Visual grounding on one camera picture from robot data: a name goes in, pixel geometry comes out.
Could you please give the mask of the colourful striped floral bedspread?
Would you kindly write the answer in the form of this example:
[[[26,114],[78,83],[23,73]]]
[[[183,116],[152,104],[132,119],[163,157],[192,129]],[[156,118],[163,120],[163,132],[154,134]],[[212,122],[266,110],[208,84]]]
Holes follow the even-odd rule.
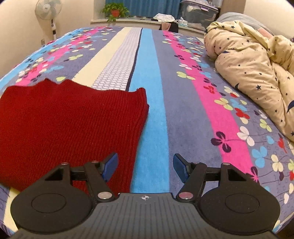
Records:
[[[209,167],[229,162],[271,192],[293,218],[293,146],[267,115],[217,74],[195,37],[139,27],[80,28],[50,42],[1,78],[11,86],[71,80],[100,91],[144,88],[148,116],[129,192],[176,194],[175,153]],[[10,205],[19,190],[1,184],[1,229],[16,232]]]

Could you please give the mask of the clear plastic storage box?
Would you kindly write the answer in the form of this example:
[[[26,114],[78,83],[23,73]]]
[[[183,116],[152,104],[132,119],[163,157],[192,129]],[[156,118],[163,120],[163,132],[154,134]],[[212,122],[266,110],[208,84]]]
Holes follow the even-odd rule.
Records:
[[[218,14],[218,8],[208,1],[181,1],[178,18],[186,21],[188,27],[205,31]]]

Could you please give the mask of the beige star-patterned duvet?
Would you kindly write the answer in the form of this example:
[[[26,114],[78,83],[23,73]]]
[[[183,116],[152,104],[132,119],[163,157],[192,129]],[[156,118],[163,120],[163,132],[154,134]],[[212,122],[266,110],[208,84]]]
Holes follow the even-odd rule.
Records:
[[[204,35],[217,72],[253,100],[293,141],[293,42],[241,21],[213,22]]]

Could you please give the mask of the white standing fan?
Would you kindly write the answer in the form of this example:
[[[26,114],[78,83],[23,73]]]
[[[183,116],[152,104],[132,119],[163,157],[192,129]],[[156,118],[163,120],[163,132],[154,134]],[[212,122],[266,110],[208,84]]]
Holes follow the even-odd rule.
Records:
[[[35,14],[42,20],[49,20],[53,39],[56,40],[55,19],[62,10],[61,0],[39,0],[35,6]]]

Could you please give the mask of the white clothes pile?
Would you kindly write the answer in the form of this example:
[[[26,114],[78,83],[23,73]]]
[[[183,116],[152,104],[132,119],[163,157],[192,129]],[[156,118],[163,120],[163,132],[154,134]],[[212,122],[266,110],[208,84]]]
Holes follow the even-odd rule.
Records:
[[[166,23],[177,22],[176,19],[172,15],[166,15],[163,13],[157,13],[153,17],[153,19],[157,20],[158,22],[166,22]]]

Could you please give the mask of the red knitted sweater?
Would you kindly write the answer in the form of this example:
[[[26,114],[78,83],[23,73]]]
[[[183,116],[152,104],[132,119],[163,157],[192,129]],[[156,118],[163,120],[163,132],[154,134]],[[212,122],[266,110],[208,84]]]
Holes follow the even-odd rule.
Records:
[[[62,162],[119,158],[108,182],[130,190],[148,116],[146,91],[95,90],[71,80],[11,86],[1,96],[1,184],[22,191]]]

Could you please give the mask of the blue curtain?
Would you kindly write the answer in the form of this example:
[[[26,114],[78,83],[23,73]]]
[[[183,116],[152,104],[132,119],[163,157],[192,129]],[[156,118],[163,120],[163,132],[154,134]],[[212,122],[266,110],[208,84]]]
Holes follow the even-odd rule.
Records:
[[[109,3],[122,3],[132,16],[153,17],[157,13],[178,16],[181,0],[106,0]]]

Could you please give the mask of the grey pillow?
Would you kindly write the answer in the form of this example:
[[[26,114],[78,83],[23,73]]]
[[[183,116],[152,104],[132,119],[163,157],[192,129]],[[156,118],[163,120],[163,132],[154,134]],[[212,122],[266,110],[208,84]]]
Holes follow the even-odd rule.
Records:
[[[251,26],[255,30],[258,30],[259,28],[264,28],[271,35],[274,35],[274,33],[264,24],[242,13],[227,12],[220,15],[219,18],[217,18],[215,21],[218,21],[218,22],[241,21],[242,23],[245,23],[246,25]]]

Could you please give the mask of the potted green plant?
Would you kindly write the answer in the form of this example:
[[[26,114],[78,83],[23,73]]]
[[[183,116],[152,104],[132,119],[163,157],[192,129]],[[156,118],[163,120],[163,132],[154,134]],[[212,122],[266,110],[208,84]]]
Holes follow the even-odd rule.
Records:
[[[101,13],[105,15],[108,22],[116,21],[118,18],[127,17],[129,14],[128,8],[123,3],[108,3],[105,4]]]

